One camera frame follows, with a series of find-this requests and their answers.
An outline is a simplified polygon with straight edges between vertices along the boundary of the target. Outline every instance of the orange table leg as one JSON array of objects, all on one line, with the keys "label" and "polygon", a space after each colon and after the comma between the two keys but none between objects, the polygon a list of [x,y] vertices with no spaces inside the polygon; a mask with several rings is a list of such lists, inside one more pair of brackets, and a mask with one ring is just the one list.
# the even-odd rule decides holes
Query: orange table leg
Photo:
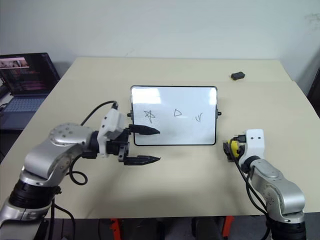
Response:
[{"label": "orange table leg", "polygon": [[228,239],[228,236],[230,234],[230,228],[232,222],[235,220],[233,216],[226,216],[223,224],[223,229],[222,229],[222,236],[225,239]]},{"label": "orange table leg", "polygon": [[110,228],[113,231],[113,239],[121,240],[121,232],[120,232],[120,224],[117,218],[111,218],[111,226]]}]

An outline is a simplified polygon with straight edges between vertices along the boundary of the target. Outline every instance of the tabletop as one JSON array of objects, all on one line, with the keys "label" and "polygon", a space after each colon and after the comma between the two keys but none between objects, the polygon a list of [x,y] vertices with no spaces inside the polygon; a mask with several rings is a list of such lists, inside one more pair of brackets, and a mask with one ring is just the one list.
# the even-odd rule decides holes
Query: tabletop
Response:
[{"label": "tabletop", "polygon": [[[242,71],[244,79],[230,75]],[[76,218],[146,218],[255,215],[223,141],[247,129],[264,129],[266,160],[295,182],[306,212],[319,212],[320,122],[314,109],[277,60],[212,60],[79,57],[40,106],[0,165],[0,204],[9,196],[30,149],[61,123],[80,123],[97,105],[116,100],[131,109],[132,85],[216,86],[215,145],[135,146],[130,156],[161,160],[124,166],[117,157],[80,159],[74,169],[88,176],[84,186],[65,177],[56,203]],[[86,126],[97,130],[106,106]],[[59,211],[56,217],[65,217]]]}]

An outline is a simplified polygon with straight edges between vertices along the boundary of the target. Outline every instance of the cable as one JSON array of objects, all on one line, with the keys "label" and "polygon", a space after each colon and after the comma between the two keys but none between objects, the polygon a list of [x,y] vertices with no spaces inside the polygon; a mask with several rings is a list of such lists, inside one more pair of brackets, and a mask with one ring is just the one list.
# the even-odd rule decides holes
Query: cable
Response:
[{"label": "cable", "polygon": [[51,211],[50,211],[50,227],[48,233],[48,240],[52,240],[55,228],[55,199],[52,199]]},{"label": "cable", "polygon": [[[251,184],[248,182],[248,180],[246,179],[246,176],[244,175],[244,173],[242,172],[238,160],[236,159],[236,157],[234,156],[233,152],[232,152],[232,148],[231,148],[231,143],[234,141],[234,139],[231,139],[229,142],[229,150],[230,150],[230,156],[232,158],[232,160],[234,161],[236,167],[238,168],[238,171],[240,172],[241,177],[243,178],[246,186],[251,190],[251,192],[253,193],[253,195],[256,197],[256,199],[258,199],[258,201],[260,202],[260,204],[263,206],[263,208],[267,211],[267,206],[265,205],[265,203],[262,201],[262,199],[258,196],[258,194],[256,193],[256,191],[254,190],[254,188],[251,186]],[[262,213],[264,215],[268,215],[266,211],[262,210]]]},{"label": "cable", "polygon": [[114,109],[118,109],[118,103],[117,103],[117,101],[114,101],[114,100],[113,100],[113,101],[103,102],[103,103],[101,103],[100,105],[98,105],[95,109],[93,109],[92,112],[90,112],[89,115],[86,116],[86,118],[80,123],[80,125],[83,126],[83,125],[86,123],[86,121],[88,121],[88,119],[89,119],[99,108],[101,108],[102,106],[107,105],[107,104],[113,104],[112,107],[113,107]]},{"label": "cable", "polygon": [[62,218],[62,226],[61,226],[61,233],[60,233],[61,239],[64,237],[64,226],[65,226],[65,219]]},{"label": "cable", "polygon": [[60,207],[60,206],[58,206],[57,204],[53,204],[53,206],[56,208],[56,209],[58,209],[58,210],[60,210],[60,211],[62,211],[62,212],[64,212],[64,213],[66,213],[66,214],[68,214],[69,215],[69,217],[71,218],[71,221],[72,221],[72,231],[73,231],[73,240],[75,240],[75,238],[76,238],[76,220],[75,220],[75,218],[74,218],[74,216],[71,214],[71,212],[69,212],[68,210],[66,210],[66,209],[64,209],[64,208],[62,208],[62,207]]},{"label": "cable", "polygon": [[[249,182],[249,174],[246,176],[246,180]],[[254,199],[252,198],[252,196],[251,196],[251,193],[250,193],[250,189],[249,189],[249,186],[248,186],[248,184],[246,184],[245,185],[245,189],[246,189],[246,193],[247,193],[247,195],[248,195],[248,197],[249,197],[249,199],[250,199],[250,202],[253,204],[253,206],[256,208],[256,209],[258,209],[260,212],[262,212],[266,217],[267,217],[267,213],[266,213],[266,211],[264,211],[262,208],[260,208],[257,204],[256,204],[256,202],[254,201]]]},{"label": "cable", "polygon": [[266,240],[269,237],[269,234],[270,234],[270,227],[267,226],[265,230],[265,234],[263,235],[261,240]]},{"label": "cable", "polygon": [[[74,171],[74,166],[76,164],[76,162],[79,160],[79,158],[81,157],[81,155],[78,155],[75,157],[75,159],[72,161],[72,163],[70,164],[70,167],[69,167],[69,172],[66,174],[66,175],[69,175],[70,176],[70,179],[72,180],[72,182],[74,182],[75,184],[77,185],[86,185],[87,182],[88,182],[88,177],[86,174],[84,174],[83,172],[81,171]],[[81,175],[83,178],[84,178],[84,181],[83,182],[79,182],[75,179],[74,177],[74,174],[79,174]]]},{"label": "cable", "polygon": [[98,237],[99,237],[99,240],[102,240],[101,232],[100,232],[100,222],[101,222],[101,218],[99,218],[99,221],[98,221]]}]

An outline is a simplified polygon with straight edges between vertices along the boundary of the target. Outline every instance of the robotic arm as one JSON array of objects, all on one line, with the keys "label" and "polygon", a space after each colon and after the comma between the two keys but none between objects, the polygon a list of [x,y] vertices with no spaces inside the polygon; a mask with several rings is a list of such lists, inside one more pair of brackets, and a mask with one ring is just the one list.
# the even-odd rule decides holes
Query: robotic arm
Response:
[{"label": "robotic arm", "polygon": [[48,138],[27,154],[19,180],[0,211],[0,240],[37,239],[41,234],[39,225],[55,195],[61,192],[59,184],[79,157],[95,159],[98,154],[105,157],[113,154],[124,165],[145,165],[160,159],[128,156],[131,133],[160,132],[142,125],[130,124],[125,128],[125,117],[117,108],[114,104],[105,115],[99,131],[65,123],[52,129]]},{"label": "robotic arm", "polygon": [[[230,146],[237,141],[237,152]],[[265,160],[265,139],[262,129],[247,130],[245,135],[224,143],[224,151],[231,161],[237,161],[241,170],[248,174],[251,185],[264,198],[267,226],[273,240],[306,240],[303,208],[305,196],[300,188]]]}]

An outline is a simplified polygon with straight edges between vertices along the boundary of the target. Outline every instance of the triangle drawing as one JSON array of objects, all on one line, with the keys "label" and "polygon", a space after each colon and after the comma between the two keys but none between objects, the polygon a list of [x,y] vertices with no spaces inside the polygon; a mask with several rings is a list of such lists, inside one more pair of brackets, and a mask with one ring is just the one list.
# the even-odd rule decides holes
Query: triangle drawing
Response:
[{"label": "triangle drawing", "polygon": [[174,115],[175,117],[178,117],[178,116],[181,116],[182,113],[181,113],[178,109],[175,109],[173,115]]}]

